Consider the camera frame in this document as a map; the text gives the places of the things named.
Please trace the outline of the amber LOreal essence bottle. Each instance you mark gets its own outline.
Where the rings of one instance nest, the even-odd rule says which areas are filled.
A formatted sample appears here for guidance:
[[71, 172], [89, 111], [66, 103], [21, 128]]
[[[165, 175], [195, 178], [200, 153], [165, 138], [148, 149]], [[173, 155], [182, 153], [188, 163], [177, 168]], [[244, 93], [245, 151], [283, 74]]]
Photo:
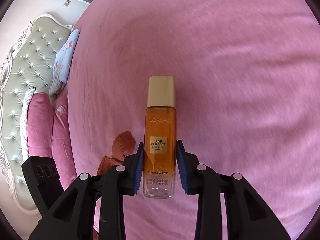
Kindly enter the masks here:
[[143, 194], [167, 199], [174, 195], [176, 167], [175, 83], [171, 76], [149, 78], [145, 114]]

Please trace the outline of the pink folded quilt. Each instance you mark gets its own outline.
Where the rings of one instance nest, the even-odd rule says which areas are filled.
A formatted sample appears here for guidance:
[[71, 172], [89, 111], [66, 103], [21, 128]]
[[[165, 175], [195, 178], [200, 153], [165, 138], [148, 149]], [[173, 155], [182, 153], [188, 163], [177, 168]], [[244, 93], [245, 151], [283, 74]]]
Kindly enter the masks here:
[[68, 100], [50, 102], [46, 93], [34, 94], [27, 115], [29, 155], [53, 158], [64, 189], [76, 179], [68, 125]]

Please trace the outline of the reddish brown cloth item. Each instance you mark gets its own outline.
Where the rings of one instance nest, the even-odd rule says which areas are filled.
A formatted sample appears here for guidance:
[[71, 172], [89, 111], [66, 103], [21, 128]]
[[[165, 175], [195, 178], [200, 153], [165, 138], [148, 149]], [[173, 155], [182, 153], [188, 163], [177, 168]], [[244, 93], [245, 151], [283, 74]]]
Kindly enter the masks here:
[[136, 140], [130, 131], [117, 135], [112, 144], [112, 151], [109, 156], [103, 156], [97, 170], [97, 175], [105, 174], [113, 166], [121, 165], [128, 155], [134, 153]]

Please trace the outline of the green tufted headboard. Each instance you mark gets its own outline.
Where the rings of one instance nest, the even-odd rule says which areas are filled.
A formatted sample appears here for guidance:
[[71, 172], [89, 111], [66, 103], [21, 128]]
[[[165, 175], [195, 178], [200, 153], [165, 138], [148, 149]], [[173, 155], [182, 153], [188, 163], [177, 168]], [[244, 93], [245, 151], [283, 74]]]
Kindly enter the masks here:
[[40, 14], [12, 45], [1, 72], [1, 173], [16, 206], [28, 215], [38, 210], [22, 173], [28, 158], [27, 105], [34, 93], [49, 92], [55, 56], [73, 28]]

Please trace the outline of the light blue patterned pillow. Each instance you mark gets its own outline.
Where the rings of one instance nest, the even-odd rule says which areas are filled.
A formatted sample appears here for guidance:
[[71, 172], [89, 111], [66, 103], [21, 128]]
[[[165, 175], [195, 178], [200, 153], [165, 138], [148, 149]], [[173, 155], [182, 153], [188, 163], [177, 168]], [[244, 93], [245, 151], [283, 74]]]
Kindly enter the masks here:
[[73, 30], [68, 40], [57, 52], [53, 66], [53, 78], [49, 87], [49, 95], [59, 94], [65, 87], [79, 35], [80, 29]]

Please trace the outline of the pink bed sheet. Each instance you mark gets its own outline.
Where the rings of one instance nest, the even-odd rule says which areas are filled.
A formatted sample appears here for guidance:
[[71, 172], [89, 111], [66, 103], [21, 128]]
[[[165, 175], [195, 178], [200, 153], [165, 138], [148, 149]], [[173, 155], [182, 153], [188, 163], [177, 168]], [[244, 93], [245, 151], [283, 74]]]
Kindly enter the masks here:
[[172, 76], [177, 137], [241, 173], [292, 239], [319, 206], [319, 23], [304, 0], [93, 0], [69, 79], [77, 173], [144, 139], [149, 78]]

